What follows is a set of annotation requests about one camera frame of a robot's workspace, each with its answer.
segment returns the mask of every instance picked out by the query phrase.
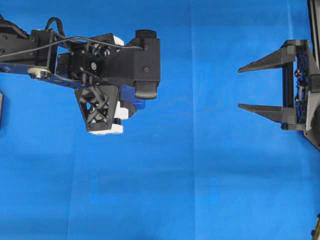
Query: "blue fabric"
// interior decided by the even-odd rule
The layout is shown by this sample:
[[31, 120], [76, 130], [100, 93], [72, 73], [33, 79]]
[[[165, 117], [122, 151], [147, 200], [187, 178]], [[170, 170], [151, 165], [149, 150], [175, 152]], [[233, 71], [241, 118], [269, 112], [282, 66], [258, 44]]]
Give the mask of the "blue fabric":
[[15, 0], [22, 29], [161, 39], [158, 99], [125, 134], [86, 133], [73, 91], [1, 74], [0, 239], [301, 240], [320, 212], [319, 152], [238, 103], [282, 104], [281, 71], [237, 68], [310, 38], [306, 1]]

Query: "gripper jaw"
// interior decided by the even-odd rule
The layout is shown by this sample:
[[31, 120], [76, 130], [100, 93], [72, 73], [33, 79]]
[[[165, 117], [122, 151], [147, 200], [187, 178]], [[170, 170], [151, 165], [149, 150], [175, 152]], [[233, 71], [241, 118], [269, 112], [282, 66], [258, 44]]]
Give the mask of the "gripper jaw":
[[[283, 106], [239, 104], [238, 107], [280, 123], [282, 130], [302, 131], [303, 136], [320, 150], [320, 70], [309, 49], [309, 41], [287, 40], [280, 49], [238, 72], [278, 68], [282, 68]], [[294, 76], [297, 78], [296, 97]]]
[[279, 50], [254, 61], [238, 70], [238, 73], [245, 73], [258, 70], [278, 69], [284, 64], [296, 60], [296, 48], [292, 45], [281, 47]]

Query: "metal rod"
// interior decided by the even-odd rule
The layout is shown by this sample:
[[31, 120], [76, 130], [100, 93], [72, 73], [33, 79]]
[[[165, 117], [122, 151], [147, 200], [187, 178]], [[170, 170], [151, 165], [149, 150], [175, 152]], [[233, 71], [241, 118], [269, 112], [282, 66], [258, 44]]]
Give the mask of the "metal rod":
[[310, 32], [313, 45], [313, 56], [318, 68], [320, 67], [320, 0], [308, 0]]

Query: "black robot frame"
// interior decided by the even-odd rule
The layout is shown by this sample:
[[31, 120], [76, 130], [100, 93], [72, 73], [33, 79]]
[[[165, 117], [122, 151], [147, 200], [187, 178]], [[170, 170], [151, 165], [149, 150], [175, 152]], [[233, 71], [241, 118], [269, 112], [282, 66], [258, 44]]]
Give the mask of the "black robot frame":
[[284, 131], [302, 131], [320, 151], [320, 0], [308, 0], [308, 10], [313, 52], [308, 40], [287, 40], [279, 50], [238, 70], [243, 73], [282, 68], [282, 106], [238, 106], [281, 123]]
[[[58, 32], [50, 25], [56, 22]], [[136, 113], [132, 102], [122, 100], [122, 86], [135, 89], [135, 98], [157, 97], [160, 82], [160, 40], [152, 30], [137, 30], [127, 45], [112, 33], [95, 37], [66, 37], [60, 19], [50, 18], [44, 30], [27, 34], [0, 15], [0, 72], [29, 75], [72, 88], [88, 132], [121, 125], [116, 108]], [[58, 47], [67, 53], [58, 54]], [[0, 94], [0, 120], [3, 95]]]

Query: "black cable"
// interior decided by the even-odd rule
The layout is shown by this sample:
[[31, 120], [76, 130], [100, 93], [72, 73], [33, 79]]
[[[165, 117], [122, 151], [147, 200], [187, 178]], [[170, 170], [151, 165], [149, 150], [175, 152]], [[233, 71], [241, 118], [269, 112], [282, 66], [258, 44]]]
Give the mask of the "black cable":
[[63, 26], [63, 24], [62, 24], [62, 21], [61, 21], [59, 18], [57, 18], [57, 17], [51, 17], [51, 18], [48, 20], [48, 22], [47, 22], [47, 24], [46, 24], [46, 26], [45, 26], [45, 30], [46, 30], [46, 31], [49, 30], [49, 27], [50, 27], [50, 25], [51, 25], [53, 22], [56, 22], [56, 26], [57, 26], [57, 28], [58, 28], [59, 34], [61, 34], [62, 36], [66, 36], [66, 35], [65, 35], [65, 31], [64, 31], [64, 26]]
[[144, 50], [140, 46], [121, 46], [121, 45], [116, 45], [116, 44], [107, 43], [107, 42], [103, 42], [103, 41], [93, 40], [93, 39], [85, 37], [85, 36], [72, 36], [72, 37], [67, 37], [67, 38], [59, 40], [59, 41], [52, 42], [52, 43], [44, 45], [44, 46], [31, 48], [31, 49], [28, 49], [28, 50], [22, 50], [22, 51], [16, 51], [16, 52], [12, 52], [12, 53], [3, 54], [3, 55], [0, 55], [0, 58], [11, 57], [11, 56], [19, 55], [19, 54], [25, 54], [25, 53], [29, 53], [29, 52], [34, 52], [34, 51], [38, 51], [38, 50], [41, 50], [41, 49], [46, 49], [48, 47], [51, 47], [51, 46], [54, 46], [54, 45], [58, 45], [58, 44], [62, 44], [64, 42], [69, 42], [70, 40], [76, 40], [76, 39], [85, 40], [85, 41], [88, 41], [88, 42], [93, 42], [93, 43], [107, 45], [107, 46], [111, 46], [111, 47], [115, 47], [115, 48], [121, 48], [121, 49]]

